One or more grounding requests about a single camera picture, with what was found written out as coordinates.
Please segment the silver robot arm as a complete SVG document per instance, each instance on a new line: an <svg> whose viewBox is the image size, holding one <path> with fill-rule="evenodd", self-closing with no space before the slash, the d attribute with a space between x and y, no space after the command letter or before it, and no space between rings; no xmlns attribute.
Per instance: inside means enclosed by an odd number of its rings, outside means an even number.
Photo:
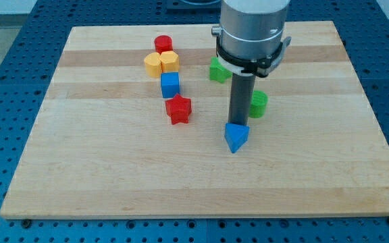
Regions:
<svg viewBox="0 0 389 243"><path fill-rule="evenodd" d="M219 24L211 28L219 46L239 59L263 59L282 40L290 0L223 0Z"/></svg>

